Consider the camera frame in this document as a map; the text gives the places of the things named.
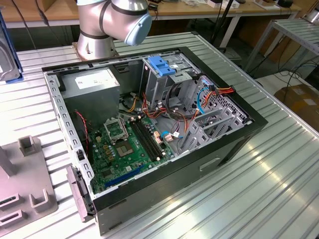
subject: open computer tower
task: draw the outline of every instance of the open computer tower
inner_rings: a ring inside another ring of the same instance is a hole
[[[227,163],[267,121],[188,48],[43,68],[100,234]]]

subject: metal shelf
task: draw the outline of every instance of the metal shelf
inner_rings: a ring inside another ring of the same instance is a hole
[[[314,54],[319,55],[319,26],[304,19],[272,20],[250,54],[244,67],[246,72],[273,29],[279,31],[279,36],[285,35]]]

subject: motherboard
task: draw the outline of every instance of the motherboard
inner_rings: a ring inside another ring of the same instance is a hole
[[[157,131],[147,117],[127,122],[112,119],[89,133],[93,143],[94,193],[174,158],[170,146],[154,135]]]

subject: metal slotted table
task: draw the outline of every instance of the metal slotted table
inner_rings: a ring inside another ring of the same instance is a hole
[[[318,133],[255,84],[199,35],[115,42],[121,55],[188,46],[269,122],[235,158],[208,176],[119,225],[105,238],[310,238],[319,233]],[[0,85],[0,144],[41,139],[59,209],[12,232],[16,238],[99,238],[82,223],[66,178],[71,164],[41,67],[79,61],[72,46],[20,52],[25,81]]]
[[[248,71],[251,64],[254,62],[259,50],[265,43],[269,34],[273,29],[279,31],[276,39],[266,52],[266,56],[276,47],[279,40],[283,35],[289,37],[291,40],[299,43],[307,50],[312,51],[314,54],[319,55],[319,26],[314,25],[304,19],[284,19],[284,20],[272,20],[269,22],[263,35],[257,42],[254,50],[250,54],[247,64],[244,67],[245,71]]]

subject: green circuit board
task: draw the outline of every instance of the green circuit board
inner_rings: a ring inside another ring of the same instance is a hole
[[[150,119],[143,118],[141,123],[149,130],[149,134],[155,142],[153,132],[156,129]],[[95,194],[103,192],[107,188],[107,183],[114,182],[114,180],[121,178],[121,176],[126,177],[128,174],[134,174],[137,171],[139,173],[145,172],[174,158],[170,146],[166,142],[163,142],[161,146],[158,145],[158,148],[165,155],[159,161],[151,161],[131,128],[130,123],[127,121],[124,123],[124,126],[129,137],[125,141],[120,140],[115,145],[112,145],[104,127],[89,133],[89,137],[93,142],[93,164],[91,166],[95,176],[91,181],[91,185]],[[116,124],[108,126],[108,129],[110,132],[114,130],[114,135],[120,133],[119,127]]]

